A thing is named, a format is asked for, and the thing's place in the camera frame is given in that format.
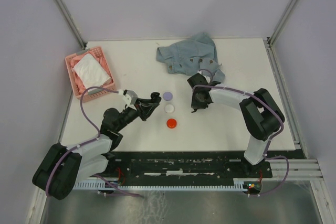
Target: pink cloth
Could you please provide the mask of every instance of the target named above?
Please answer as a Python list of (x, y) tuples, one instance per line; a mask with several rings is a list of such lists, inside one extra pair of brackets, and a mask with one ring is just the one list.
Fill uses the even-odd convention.
[[(97, 62), (99, 62), (99, 64), (103, 67), (103, 69), (106, 71), (106, 73), (111, 76), (110, 71), (109, 71), (109, 67), (107, 66), (107, 62), (105, 61), (104, 57), (98, 58), (94, 52), (92, 51), (87, 51), (85, 52), (83, 55), (77, 55), (75, 57), (73, 57), (70, 61), (70, 66), (71, 69), (74, 68), (74, 66), (87, 54), (92, 54), (92, 56), (97, 60)], [(85, 91), (85, 86), (83, 84), (83, 82), (81, 81), (81, 79), (78, 77), (78, 75), (76, 74), (76, 72), (72, 71), (73, 75), (74, 75), (74, 79), (75, 79), (75, 83), (78, 87), (78, 92), (80, 94), (82, 94)]]

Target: white bottle cap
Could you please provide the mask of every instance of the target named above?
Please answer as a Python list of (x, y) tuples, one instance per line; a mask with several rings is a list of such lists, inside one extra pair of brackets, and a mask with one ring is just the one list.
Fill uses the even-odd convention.
[(175, 107), (171, 104), (167, 104), (165, 107), (164, 107), (164, 111), (166, 113), (173, 113), (175, 111)]

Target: white enclosure wall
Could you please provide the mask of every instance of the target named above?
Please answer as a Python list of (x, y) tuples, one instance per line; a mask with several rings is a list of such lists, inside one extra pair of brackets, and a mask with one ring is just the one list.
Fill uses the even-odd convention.
[(271, 36), (289, 0), (64, 0), (85, 41)]
[(53, 0), (0, 0), (0, 217), (25, 223), (32, 177), (70, 98), (64, 57), (78, 44)]
[(304, 141), (336, 203), (336, 1), (301, 0), (275, 49)]

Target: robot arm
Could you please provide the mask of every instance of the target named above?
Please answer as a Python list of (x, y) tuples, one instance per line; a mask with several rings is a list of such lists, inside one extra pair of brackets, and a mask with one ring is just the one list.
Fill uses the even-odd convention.
[[(242, 112), (247, 130), (251, 134), (244, 158), (251, 165), (261, 162), (268, 148), (270, 137), (280, 129), (278, 119), (255, 99), (245, 94), (224, 90), (224, 85), (219, 82), (213, 81), (208, 84), (205, 77), (199, 73), (190, 77), (188, 83), (192, 88), (196, 85), (218, 87), (217, 89), (207, 87), (194, 89), (191, 104), (194, 112), (207, 108), (211, 103), (224, 104)], [(253, 95), (275, 111), (282, 122), (285, 121), (283, 113), (266, 89), (259, 89)]]
[(76, 183), (105, 171), (108, 163), (114, 160), (110, 151), (117, 148), (123, 138), (119, 131), (138, 117), (146, 121), (161, 101), (157, 92), (153, 92), (150, 99), (140, 99), (135, 92), (128, 90), (119, 91), (119, 94), (123, 96), (126, 108), (120, 113), (115, 108), (105, 111), (99, 138), (83, 146), (81, 143), (73, 146), (54, 144), (33, 176), (34, 185), (46, 190), (47, 181), (56, 163), (68, 150), (78, 146), (63, 160), (49, 186), (50, 195), (59, 200), (64, 199)]

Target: purple bottle cap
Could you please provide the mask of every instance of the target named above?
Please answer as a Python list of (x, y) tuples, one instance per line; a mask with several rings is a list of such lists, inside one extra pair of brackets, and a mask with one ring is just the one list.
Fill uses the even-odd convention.
[(162, 97), (165, 101), (170, 101), (173, 99), (173, 94), (171, 92), (164, 92)]

